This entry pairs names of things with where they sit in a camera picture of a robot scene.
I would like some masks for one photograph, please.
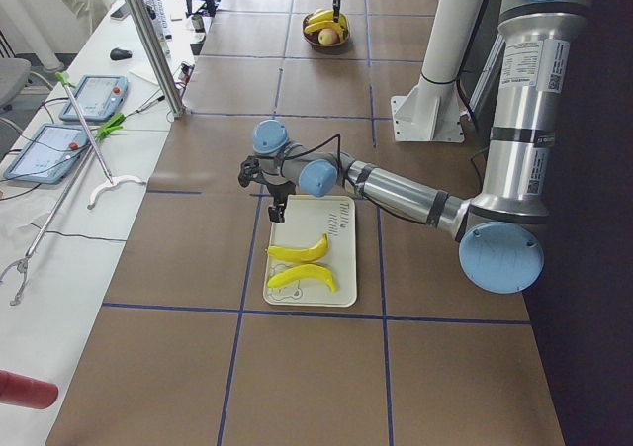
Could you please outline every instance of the banana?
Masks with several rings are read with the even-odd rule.
[[[308,24],[304,27],[304,34],[311,34],[324,28],[333,28],[338,34],[338,38],[343,41],[345,37],[345,29],[339,23],[334,21],[318,21],[314,24]]]
[[[277,273],[268,280],[266,286],[273,290],[279,289],[305,278],[314,278],[325,283],[333,293],[338,291],[333,273],[324,266],[315,265],[314,263],[293,266],[286,271]]]
[[[321,21],[334,21],[333,9],[317,9],[308,18],[308,24],[319,23]],[[338,15],[338,22],[343,28],[347,28],[347,18],[344,14]]]
[[[310,263],[323,258],[329,250],[327,233],[324,233],[320,240],[310,248],[286,248],[284,246],[270,245],[266,252],[268,256],[281,261],[291,263]]]

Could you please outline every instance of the black mouse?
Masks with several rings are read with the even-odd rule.
[[[110,58],[112,60],[125,60],[126,58],[131,58],[132,53],[129,50],[125,50],[123,48],[115,47],[110,51]]]

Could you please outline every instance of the red tube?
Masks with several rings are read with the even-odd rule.
[[[44,409],[57,400],[57,385],[0,370],[0,403]]]

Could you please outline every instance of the brown tiled table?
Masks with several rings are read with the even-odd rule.
[[[237,184],[262,119],[462,198],[460,145],[395,143],[436,0],[343,0],[352,42],[316,52],[329,0],[223,0],[50,446],[563,444],[520,295],[486,293],[458,245],[356,201],[358,301],[262,298],[267,195]]]

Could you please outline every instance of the white tray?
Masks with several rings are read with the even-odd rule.
[[[269,289],[273,275],[294,263],[268,257],[264,300],[271,305],[326,306],[346,308],[356,301],[356,217],[354,201],[346,196],[290,196],[286,221],[273,223],[271,245],[305,248],[314,245],[327,233],[329,251],[315,263],[331,270],[338,291],[333,293],[318,280],[304,279],[281,289]]]

